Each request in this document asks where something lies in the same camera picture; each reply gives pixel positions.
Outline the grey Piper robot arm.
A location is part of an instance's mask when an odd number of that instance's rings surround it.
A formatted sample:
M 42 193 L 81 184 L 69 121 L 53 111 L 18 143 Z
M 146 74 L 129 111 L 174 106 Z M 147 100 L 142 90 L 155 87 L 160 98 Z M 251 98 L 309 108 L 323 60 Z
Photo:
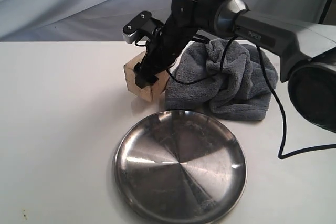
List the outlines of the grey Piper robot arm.
M 280 57 L 280 80 L 307 121 L 335 131 L 335 27 L 286 20 L 249 10 L 243 0 L 172 0 L 161 22 L 148 11 L 123 28 L 124 40 L 148 38 L 135 82 L 144 88 L 170 67 L 187 43 L 203 30 L 219 38 L 237 36 Z

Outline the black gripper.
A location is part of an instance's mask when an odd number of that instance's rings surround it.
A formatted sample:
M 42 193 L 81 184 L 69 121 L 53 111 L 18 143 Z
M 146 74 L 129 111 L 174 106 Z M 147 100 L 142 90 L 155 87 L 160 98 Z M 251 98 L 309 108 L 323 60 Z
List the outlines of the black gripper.
M 209 42 L 209 38 L 196 34 L 199 27 L 194 15 L 198 1 L 172 0 L 171 14 L 161 34 L 149 44 L 143 62 L 136 63 L 133 68 L 135 84 L 139 88 L 154 85 L 159 80 L 156 74 L 171 66 L 189 41 Z

